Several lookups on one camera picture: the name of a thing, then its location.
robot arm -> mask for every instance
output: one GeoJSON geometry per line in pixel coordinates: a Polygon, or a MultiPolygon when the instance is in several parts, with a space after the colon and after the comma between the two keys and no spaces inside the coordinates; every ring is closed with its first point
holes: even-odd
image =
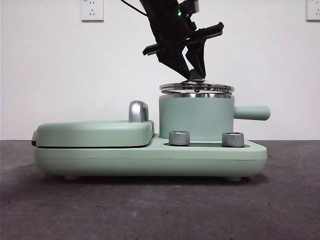
{"type": "Polygon", "coordinates": [[[187,60],[194,67],[196,75],[204,79],[206,68],[204,47],[207,39],[223,33],[222,22],[207,28],[196,30],[191,16],[199,11],[198,0],[140,0],[149,19],[156,44],[147,46],[143,55],[156,54],[160,63],[175,70],[186,79],[190,71],[182,54],[185,47],[187,60]]]}

appliance base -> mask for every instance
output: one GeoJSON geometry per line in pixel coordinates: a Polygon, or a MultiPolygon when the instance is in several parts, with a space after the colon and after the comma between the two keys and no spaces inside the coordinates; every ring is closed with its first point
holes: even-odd
{"type": "Polygon", "coordinates": [[[267,161],[264,146],[250,141],[239,148],[219,143],[170,146],[167,139],[155,134],[142,147],[36,147],[35,162],[44,172],[66,180],[81,176],[202,176],[237,182],[263,170],[267,161]]]}

metal lid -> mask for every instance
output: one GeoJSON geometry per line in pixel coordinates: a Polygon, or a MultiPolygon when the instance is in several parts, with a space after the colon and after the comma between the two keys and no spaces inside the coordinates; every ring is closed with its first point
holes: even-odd
{"type": "Polygon", "coordinates": [[[209,84],[204,82],[183,81],[181,83],[169,83],[160,86],[163,94],[214,94],[214,95],[232,95],[234,87],[209,84]]]}

silver handle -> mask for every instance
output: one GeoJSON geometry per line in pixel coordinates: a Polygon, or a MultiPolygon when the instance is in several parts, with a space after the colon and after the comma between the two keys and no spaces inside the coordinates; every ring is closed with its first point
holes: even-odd
{"type": "Polygon", "coordinates": [[[129,123],[143,123],[149,120],[148,105],[143,101],[132,101],[129,105],[129,123]]]}

black cable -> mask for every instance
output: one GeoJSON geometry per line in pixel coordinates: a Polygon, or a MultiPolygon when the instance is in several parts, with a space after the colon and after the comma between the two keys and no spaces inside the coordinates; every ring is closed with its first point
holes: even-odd
{"type": "Polygon", "coordinates": [[[121,2],[123,2],[124,4],[128,5],[130,8],[133,8],[134,10],[136,10],[137,12],[141,13],[142,15],[147,17],[147,14],[145,14],[143,11],[140,11],[138,8],[132,6],[130,3],[124,1],[124,0],[120,0],[121,2]]]}

